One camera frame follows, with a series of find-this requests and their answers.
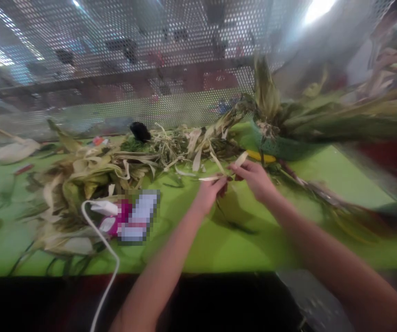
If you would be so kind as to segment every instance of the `white cable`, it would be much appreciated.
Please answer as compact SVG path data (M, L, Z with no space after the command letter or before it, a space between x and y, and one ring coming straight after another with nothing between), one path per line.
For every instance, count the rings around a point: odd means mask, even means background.
M119 271L119 266L120 266L120 259L119 256L117 256L117 254L114 252L114 250L111 248L110 244L108 243L108 241L105 239L105 237L102 235L102 233L98 230L98 228L96 227L96 225L93 223L93 221L91 220L91 218L88 216L86 210L85 210L85 205L87 203L90 204L97 204L98 202L96 201L85 201L82 203L82 214L85 217L86 221L88 222L88 224L96 231L97 235L102 239L102 242L105 244L106 248L109 250L109 252L111 253L111 255L114 256L114 258L116 259L116 269L114 270L114 273L112 274L110 283L108 284L108 286L106 287L105 292L103 293L103 296L99 302L99 306L97 307L97 311L96 314L94 315L94 319L93 322L91 324L91 329L90 332L94 332L94 330L96 329L96 323L97 323L97 319L99 318L99 314L100 314L100 310L102 309L103 306L103 302L105 302L106 296L108 295L108 292L110 291L111 285L114 282L114 279L117 276L117 272Z

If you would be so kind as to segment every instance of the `table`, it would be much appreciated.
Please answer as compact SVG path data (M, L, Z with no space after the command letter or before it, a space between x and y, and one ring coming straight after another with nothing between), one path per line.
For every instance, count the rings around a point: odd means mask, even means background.
M244 148L255 148L249 124L240 124L234 128L240 144ZM54 156L45 160L30 157L21 163L0 166L0 186L4 177L19 166L31 162L34 170L46 168L50 163L62 158ZM216 172L217 166L206 162L207 173ZM304 180L322 180L326 185L344 199L376 208L392 202L392 199L357 168L353 162L342 155L334 146L305 160L290 163L296 174ZM11 206L0 210L0 276L6 276L21 253L31 243L34 234L32 225L16 222L15 218L25 207L25 199L30 193L25 189L26 174L18 177L14 202ZM113 249L121 257L121 273L140 272L149 258L163 245L172 229L187 211L199 183L184 178L185 188L169 188L163 186L166 177L159 177L154 183L146 179L144 189L160 189L161 202L153 229L145 245L119 246L112 241ZM213 209L203 222L194 244L189 252L183 271L186 273L220 273L234 271L274 271L277 269L296 268L301 266L297 253L277 225L274 218L258 202L243 182L233 183L227 197L221 201L222 208L228 219L242 222L245 226L257 231L249 235L240 231L230 230L218 225L222 215ZM298 210L317 222L323 229L331 233L352 251L362 257L374 268L397 268L397 237L387 239L375 246L357 242L346 235L331 220L323 220L320 207L304 194L298 193L281 185L278 187ZM15 275L43 276L53 256L44 252L36 252L24 261ZM51 274L62 273L63 262L53 265ZM96 256L88 266L86 274L111 273L114 259L104 250Z

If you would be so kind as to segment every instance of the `charger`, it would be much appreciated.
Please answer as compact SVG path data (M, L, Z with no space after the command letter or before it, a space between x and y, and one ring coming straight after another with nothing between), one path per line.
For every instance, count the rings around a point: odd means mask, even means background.
M109 201L92 201L91 211L103 214L105 216L112 216L119 214L119 207Z

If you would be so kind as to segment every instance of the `green woven basket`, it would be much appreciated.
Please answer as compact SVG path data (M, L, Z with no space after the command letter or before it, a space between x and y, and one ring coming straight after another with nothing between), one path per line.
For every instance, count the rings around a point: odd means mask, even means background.
M254 119L251 119L252 132L254 134L255 144L260 149L262 142L262 134ZM294 141L289 138L276 137L274 140L266 140L261 148L265 154L273 155L278 159L283 160L301 160L307 158L317 152L320 152L329 144L314 144Z

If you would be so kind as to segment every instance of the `perforated metal panel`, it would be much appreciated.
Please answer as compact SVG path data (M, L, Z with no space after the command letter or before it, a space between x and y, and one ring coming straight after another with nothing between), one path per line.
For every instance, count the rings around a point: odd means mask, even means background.
M337 0L308 24L313 2L0 0L0 127L46 140L48 117L82 136L205 125L251 91L255 52L274 71L302 51L329 59L391 0Z

